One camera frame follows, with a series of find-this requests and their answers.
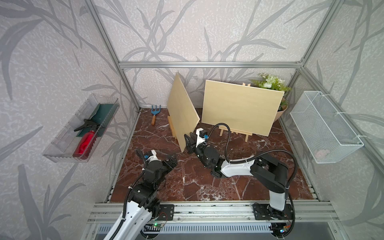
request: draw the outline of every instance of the black bracket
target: black bracket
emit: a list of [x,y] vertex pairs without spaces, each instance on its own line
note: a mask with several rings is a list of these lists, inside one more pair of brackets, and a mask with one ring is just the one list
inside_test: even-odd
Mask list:
[[252,205],[253,214],[255,215],[255,220],[292,220],[293,210],[290,204],[285,204],[285,209],[280,214],[273,214],[271,216],[271,211],[268,209],[269,204],[258,204],[254,203]]
[[157,220],[161,221],[171,221],[173,220],[173,214],[175,211],[175,205],[173,204],[160,204],[160,212],[165,213],[167,216],[164,214],[159,215]]

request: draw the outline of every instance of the wire mesh basket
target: wire mesh basket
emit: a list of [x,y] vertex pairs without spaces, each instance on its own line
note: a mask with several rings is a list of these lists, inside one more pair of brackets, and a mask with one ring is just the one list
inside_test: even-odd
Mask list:
[[290,114],[317,163],[338,162],[364,145],[320,91],[304,91]]

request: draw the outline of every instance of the flower pot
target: flower pot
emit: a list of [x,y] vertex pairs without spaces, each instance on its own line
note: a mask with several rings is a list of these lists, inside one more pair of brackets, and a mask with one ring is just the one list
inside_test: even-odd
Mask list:
[[276,122],[276,120],[279,119],[279,118],[283,115],[283,113],[285,112],[285,110],[287,109],[287,107],[288,107],[288,105],[283,106],[283,107],[282,107],[283,110],[282,110],[282,111],[279,111],[279,112],[276,113],[276,116],[275,116],[275,119],[274,119],[273,122]]

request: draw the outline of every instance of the vent grille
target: vent grille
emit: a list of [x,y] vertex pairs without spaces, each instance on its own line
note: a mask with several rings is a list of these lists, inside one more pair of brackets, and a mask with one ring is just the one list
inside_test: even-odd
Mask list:
[[100,224],[97,234],[108,234],[112,226],[113,224],[109,224],[109,223]]
[[[270,223],[167,223],[158,233],[270,233]],[[146,227],[144,233],[154,233]]]

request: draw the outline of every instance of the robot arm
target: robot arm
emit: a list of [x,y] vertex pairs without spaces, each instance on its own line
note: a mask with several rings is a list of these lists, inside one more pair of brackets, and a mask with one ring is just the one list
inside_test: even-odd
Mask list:
[[226,161],[220,158],[217,150],[207,145],[207,131],[199,128],[196,134],[184,135],[187,152],[195,153],[206,168],[211,169],[211,175],[216,178],[232,177],[235,175],[250,175],[257,178],[270,193],[270,215],[284,215],[288,199],[287,177],[288,166],[276,158],[264,154],[259,157],[250,156],[244,159]]
[[[139,151],[136,153],[143,160],[145,168],[129,187],[123,212],[104,240],[134,240],[149,220],[159,216],[160,201],[156,198],[157,190],[165,176],[176,167],[177,161],[174,157],[160,161],[155,150],[147,152],[145,156]],[[136,185],[141,177],[143,182]]]

